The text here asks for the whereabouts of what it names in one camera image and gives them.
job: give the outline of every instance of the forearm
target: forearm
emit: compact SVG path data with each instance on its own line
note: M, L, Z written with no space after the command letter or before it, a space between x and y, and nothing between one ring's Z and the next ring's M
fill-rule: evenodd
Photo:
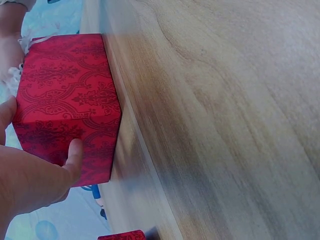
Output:
M9 224L14 217L12 206L9 204L8 200L6 200L6 194L2 185L3 182L0 176L0 240L5 238Z
M0 37L20 35L27 8L19 3L0 5Z

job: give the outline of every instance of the wood grain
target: wood grain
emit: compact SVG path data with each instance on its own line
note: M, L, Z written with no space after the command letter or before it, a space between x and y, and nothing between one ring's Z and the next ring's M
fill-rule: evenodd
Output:
M96 2L87 14L99 15L183 239L320 239L320 2ZM128 174L148 165L134 154L115 163L109 192L128 199L106 200L109 213L118 204L135 227L179 239L157 203L128 206Z

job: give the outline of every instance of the red wrapping paper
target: red wrapping paper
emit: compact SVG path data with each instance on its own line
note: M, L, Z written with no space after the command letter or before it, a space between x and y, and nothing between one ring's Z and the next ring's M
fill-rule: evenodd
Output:
M22 148L62 166L72 139L84 143L75 186L110 180L121 108L100 34L54 36L25 58L13 126Z
M98 240L146 240L146 237L141 230L137 230L110 236L101 236Z

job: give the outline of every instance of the finger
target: finger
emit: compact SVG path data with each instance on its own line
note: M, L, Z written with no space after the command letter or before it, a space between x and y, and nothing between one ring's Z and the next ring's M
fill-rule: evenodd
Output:
M10 97L8 101L0 104L0 145L6 144L6 128L12 122L17 110L15 97Z
M68 171L70 185L75 184L80 176L83 161L83 143L80 139L74 139L71 141L69 146L68 159L63 166L64 169Z
M6 129L12 122L17 111L17 101L14 96L9 97L8 101L0 105L0 124Z

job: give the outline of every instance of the damask pattern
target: damask pattern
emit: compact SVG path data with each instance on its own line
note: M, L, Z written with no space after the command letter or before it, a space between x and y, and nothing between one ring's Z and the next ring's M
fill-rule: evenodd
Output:
M55 36L30 48L13 126L22 148L63 165L72 139L84 143L76 186L107 182L121 108L100 34Z
M146 240L146 237L141 230L137 230L110 236L101 236L98 240Z

